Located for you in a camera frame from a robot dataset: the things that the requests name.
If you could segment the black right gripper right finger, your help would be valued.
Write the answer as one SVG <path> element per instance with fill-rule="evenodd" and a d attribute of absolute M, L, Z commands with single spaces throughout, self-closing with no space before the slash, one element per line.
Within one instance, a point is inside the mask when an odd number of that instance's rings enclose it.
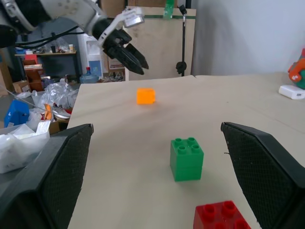
<path fill-rule="evenodd" d="M 223 122 L 237 181 L 263 229 L 305 227 L 305 168 L 269 133 Z"/>

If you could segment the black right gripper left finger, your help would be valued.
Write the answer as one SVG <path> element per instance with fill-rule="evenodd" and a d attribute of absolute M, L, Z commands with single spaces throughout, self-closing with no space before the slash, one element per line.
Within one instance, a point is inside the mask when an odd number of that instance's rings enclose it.
<path fill-rule="evenodd" d="M 0 176 L 2 229 L 66 229 L 83 184 L 92 124 L 50 137 L 25 168 Z"/>

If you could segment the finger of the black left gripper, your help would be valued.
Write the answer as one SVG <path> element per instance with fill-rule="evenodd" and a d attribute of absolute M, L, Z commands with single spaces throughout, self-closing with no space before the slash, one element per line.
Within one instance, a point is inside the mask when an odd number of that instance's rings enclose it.
<path fill-rule="evenodd" d="M 144 68 L 141 67 L 139 61 L 125 48 L 123 50 L 123 53 L 120 54 L 116 60 L 118 60 L 129 71 L 134 72 L 136 74 L 144 75 Z"/>
<path fill-rule="evenodd" d="M 149 69 L 149 65 L 146 61 L 146 58 L 132 45 L 128 44 L 125 49 L 129 51 L 141 64 L 141 67 L 144 69 Z"/>

